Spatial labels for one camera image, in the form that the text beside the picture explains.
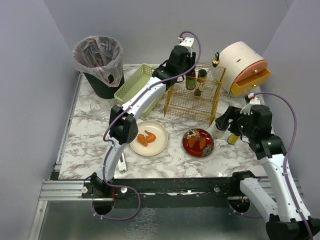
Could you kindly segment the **small yellow spice bottle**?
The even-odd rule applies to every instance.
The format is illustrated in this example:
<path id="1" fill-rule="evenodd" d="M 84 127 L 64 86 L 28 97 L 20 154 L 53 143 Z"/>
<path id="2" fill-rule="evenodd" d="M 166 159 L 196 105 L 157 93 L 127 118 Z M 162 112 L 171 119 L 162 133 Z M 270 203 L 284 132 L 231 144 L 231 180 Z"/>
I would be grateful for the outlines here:
<path id="1" fill-rule="evenodd" d="M 227 142 L 228 142 L 228 144 L 230 144 L 230 145 L 234 145 L 239 138 L 240 138 L 240 135 L 239 135 L 239 134 L 231 133 L 231 134 L 229 135 L 229 137 L 227 138 Z"/>

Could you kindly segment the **yellow-lid sauce jar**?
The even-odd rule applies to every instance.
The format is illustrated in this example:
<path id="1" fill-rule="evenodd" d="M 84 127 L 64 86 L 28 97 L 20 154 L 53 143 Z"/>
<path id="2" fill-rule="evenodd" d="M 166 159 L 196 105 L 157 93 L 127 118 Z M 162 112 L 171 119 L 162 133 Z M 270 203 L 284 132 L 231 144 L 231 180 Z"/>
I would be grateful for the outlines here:
<path id="1" fill-rule="evenodd" d="M 185 75 L 185 87 L 187 90 L 193 90 L 196 87 L 196 72 L 194 69 Z"/>

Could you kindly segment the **gold-cap pepper grinder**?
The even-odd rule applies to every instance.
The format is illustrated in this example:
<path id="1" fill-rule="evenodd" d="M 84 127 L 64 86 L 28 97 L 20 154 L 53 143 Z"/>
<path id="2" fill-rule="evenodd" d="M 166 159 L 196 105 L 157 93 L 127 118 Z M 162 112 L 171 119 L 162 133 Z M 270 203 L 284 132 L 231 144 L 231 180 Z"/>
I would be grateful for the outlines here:
<path id="1" fill-rule="evenodd" d="M 197 87 L 194 91 L 194 95 L 196 97 L 200 97 L 202 95 L 206 78 L 207 78 L 207 71 L 205 69 L 200 69 L 197 75 Z"/>

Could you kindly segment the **gold-spout oil bottle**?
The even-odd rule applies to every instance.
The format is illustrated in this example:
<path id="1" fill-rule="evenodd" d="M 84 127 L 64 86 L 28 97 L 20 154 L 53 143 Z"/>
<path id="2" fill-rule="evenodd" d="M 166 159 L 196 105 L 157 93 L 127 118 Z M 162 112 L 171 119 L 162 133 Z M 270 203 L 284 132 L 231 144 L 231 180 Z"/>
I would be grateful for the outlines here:
<path id="1" fill-rule="evenodd" d="M 213 81 L 215 80 L 215 71 L 219 64 L 220 64 L 220 53 L 216 52 L 213 60 L 211 61 L 211 68 L 209 71 L 210 80 L 213 80 Z"/>

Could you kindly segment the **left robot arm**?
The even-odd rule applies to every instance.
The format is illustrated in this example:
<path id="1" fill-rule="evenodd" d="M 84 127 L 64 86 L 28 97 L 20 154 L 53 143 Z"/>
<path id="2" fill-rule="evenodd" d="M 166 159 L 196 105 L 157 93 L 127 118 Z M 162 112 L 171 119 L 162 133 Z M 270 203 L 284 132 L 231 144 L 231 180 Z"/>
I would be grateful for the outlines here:
<path id="1" fill-rule="evenodd" d="M 110 110 L 109 126 L 103 135 L 107 143 L 100 170 L 90 177 L 92 188 L 108 194 L 113 185 L 115 170 L 126 146 L 138 135 L 137 119 L 144 109 L 159 95 L 173 86 L 178 78 L 189 73 L 196 65 L 196 53 L 192 46 L 174 46 L 169 58 L 157 67 L 147 83 L 122 106 L 114 105 Z"/>

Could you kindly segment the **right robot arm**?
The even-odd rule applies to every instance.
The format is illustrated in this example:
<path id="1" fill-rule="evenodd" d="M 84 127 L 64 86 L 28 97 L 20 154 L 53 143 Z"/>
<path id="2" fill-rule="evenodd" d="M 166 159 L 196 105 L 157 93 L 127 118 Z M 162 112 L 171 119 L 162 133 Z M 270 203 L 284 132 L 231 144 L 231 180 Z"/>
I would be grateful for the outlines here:
<path id="1" fill-rule="evenodd" d="M 260 186 L 250 171 L 235 172 L 239 192 L 245 194 L 265 221 L 271 240 L 312 240 L 320 231 L 320 220 L 313 218 L 304 205 L 285 158 L 289 155 L 279 136 L 272 133 L 272 112 L 261 104 L 244 108 L 229 106 L 215 120 L 215 128 L 224 133 L 248 138 L 249 147 L 266 172 L 274 197 Z"/>

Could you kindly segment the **black-lid glass jar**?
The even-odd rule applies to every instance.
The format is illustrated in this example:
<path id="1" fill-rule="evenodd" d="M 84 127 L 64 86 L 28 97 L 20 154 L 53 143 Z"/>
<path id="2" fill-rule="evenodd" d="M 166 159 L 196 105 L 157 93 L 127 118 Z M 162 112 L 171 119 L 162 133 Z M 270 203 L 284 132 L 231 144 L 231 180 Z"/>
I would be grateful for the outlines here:
<path id="1" fill-rule="evenodd" d="M 218 128 L 218 125 L 215 124 L 212 129 L 212 136 L 216 139 L 221 139 L 224 136 L 226 131 L 227 131 L 227 129 L 221 130 Z"/>

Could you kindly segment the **pale green plastic basket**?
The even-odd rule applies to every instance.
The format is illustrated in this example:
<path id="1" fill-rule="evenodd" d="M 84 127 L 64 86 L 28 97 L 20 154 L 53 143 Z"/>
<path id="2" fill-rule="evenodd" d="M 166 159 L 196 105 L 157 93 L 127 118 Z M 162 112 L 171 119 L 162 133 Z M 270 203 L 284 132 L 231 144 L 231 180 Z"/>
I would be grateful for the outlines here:
<path id="1" fill-rule="evenodd" d="M 129 101 L 145 86 L 152 76 L 153 67 L 153 65 L 143 63 L 125 80 L 124 84 L 114 94 L 118 105 Z"/>

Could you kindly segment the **right orange croquette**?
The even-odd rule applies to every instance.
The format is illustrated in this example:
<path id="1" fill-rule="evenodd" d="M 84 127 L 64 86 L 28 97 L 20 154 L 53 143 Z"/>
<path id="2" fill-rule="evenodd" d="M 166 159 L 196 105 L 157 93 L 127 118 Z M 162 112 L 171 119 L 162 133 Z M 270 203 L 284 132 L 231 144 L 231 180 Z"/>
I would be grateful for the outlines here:
<path id="1" fill-rule="evenodd" d="M 199 141 L 199 148 L 203 150 L 207 145 L 207 139 L 205 137 L 201 137 Z"/>

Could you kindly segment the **orange croquette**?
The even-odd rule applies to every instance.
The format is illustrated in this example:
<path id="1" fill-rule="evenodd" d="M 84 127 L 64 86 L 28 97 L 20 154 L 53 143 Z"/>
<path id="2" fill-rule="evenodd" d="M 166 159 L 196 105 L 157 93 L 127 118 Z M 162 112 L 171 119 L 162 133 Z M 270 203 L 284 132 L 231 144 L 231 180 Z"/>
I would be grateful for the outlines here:
<path id="1" fill-rule="evenodd" d="M 207 145 L 207 139 L 205 137 L 201 137 L 199 141 L 199 148 L 203 150 Z"/>
<path id="2" fill-rule="evenodd" d="M 194 145 L 196 144 L 196 141 L 197 141 L 197 137 L 195 135 L 192 135 L 188 139 L 188 146 L 192 149 L 194 147 Z"/>

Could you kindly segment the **red floral plate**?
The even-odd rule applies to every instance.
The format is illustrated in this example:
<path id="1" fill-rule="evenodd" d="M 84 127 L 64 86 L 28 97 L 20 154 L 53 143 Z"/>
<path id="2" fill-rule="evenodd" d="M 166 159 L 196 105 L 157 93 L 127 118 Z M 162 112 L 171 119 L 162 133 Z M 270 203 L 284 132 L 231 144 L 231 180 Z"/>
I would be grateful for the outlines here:
<path id="1" fill-rule="evenodd" d="M 196 143 L 193 148 L 189 147 L 188 141 L 191 136 L 196 136 Z M 206 146 L 204 149 L 199 148 L 199 142 L 201 137 L 206 138 Z M 214 139 L 213 137 L 206 131 L 200 128 L 193 128 L 188 130 L 183 138 L 182 138 L 182 146 L 184 150 L 191 156 L 197 158 L 204 158 L 210 155 L 214 149 Z"/>

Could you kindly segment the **left orange croquette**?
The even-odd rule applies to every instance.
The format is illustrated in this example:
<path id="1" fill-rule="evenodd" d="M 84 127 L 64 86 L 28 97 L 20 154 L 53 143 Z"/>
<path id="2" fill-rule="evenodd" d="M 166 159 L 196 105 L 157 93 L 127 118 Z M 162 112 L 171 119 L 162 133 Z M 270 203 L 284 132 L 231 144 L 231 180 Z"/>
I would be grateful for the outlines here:
<path id="1" fill-rule="evenodd" d="M 196 144 L 196 141 L 197 141 L 197 137 L 195 135 L 192 135 L 188 139 L 188 146 L 192 149 L 194 147 L 194 145 Z"/>

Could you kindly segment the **white round drawer box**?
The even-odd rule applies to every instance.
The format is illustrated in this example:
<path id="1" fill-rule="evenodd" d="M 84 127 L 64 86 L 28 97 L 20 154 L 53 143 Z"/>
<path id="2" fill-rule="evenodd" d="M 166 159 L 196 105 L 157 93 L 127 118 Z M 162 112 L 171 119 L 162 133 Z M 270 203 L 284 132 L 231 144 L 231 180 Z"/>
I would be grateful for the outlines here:
<path id="1" fill-rule="evenodd" d="M 225 68 L 222 87 L 233 97 L 263 85 L 271 75 L 267 60 L 243 41 L 223 49 L 219 60 L 219 66 Z"/>

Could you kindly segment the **orange chicken wing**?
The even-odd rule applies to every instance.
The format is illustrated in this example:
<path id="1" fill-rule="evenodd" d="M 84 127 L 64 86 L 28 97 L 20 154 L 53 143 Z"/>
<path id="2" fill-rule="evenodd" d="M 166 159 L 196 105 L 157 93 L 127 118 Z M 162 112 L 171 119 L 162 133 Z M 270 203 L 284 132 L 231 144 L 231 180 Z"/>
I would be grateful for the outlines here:
<path id="1" fill-rule="evenodd" d="M 145 139 L 146 139 L 146 141 L 148 143 L 152 143 L 152 142 L 154 142 L 156 140 L 156 135 L 155 134 L 153 134 L 152 132 L 149 132 L 147 130 L 145 130 L 144 132 L 147 134 Z"/>

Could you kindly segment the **black ribbed trash bin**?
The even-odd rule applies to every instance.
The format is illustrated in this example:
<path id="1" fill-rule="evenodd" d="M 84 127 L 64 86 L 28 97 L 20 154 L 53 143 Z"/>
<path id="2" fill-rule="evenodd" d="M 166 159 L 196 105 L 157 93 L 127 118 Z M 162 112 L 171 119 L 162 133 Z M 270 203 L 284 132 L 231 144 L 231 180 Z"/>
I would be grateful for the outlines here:
<path id="1" fill-rule="evenodd" d="M 86 79 L 88 80 L 93 91 L 97 94 L 98 97 L 102 99 L 113 99 L 116 91 L 125 83 L 124 73 L 117 87 L 109 87 L 101 80 L 89 73 L 83 73 Z"/>

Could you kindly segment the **orange fried nugget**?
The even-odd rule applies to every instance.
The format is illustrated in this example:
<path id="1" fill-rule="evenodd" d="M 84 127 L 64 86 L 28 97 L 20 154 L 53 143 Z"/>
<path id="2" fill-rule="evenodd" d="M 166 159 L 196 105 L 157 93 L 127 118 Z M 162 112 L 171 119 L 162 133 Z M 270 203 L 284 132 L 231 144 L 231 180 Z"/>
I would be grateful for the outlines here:
<path id="1" fill-rule="evenodd" d="M 144 147 L 146 147 L 148 145 L 148 141 L 145 137 L 144 134 L 138 134 L 137 135 L 137 139 L 136 139 L 141 145 L 143 145 Z"/>

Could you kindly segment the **clear plastic cup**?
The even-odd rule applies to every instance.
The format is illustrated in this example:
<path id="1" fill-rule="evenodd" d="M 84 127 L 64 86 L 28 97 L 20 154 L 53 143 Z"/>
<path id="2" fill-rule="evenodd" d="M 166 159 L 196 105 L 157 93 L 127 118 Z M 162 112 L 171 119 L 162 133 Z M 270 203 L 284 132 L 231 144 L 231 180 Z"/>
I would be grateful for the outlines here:
<path id="1" fill-rule="evenodd" d="M 90 104 L 90 111 L 96 119 L 108 121 L 110 117 L 111 106 L 106 99 L 93 100 Z"/>

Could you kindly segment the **white folded peeler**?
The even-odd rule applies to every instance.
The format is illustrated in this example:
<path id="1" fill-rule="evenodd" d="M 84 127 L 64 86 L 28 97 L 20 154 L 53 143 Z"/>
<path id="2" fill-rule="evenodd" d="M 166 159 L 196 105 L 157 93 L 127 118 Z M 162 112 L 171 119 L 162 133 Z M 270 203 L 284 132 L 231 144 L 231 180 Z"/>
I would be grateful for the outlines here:
<path id="1" fill-rule="evenodd" d="M 127 171 L 127 162 L 125 158 L 125 153 L 122 152 L 120 159 L 118 161 L 118 169 L 120 172 L 126 172 Z"/>

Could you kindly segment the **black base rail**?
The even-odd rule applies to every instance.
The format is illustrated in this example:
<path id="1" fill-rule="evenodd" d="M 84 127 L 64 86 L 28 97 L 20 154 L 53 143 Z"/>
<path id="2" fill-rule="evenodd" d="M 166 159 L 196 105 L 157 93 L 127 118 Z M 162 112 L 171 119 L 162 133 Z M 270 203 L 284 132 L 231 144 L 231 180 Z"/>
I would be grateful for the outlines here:
<path id="1" fill-rule="evenodd" d="M 87 180 L 46 180 L 39 200 L 82 201 L 118 209 L 227 207 L 247 197 L 230 177 L 115 179 L 113 187 L 94 188 Z"/>

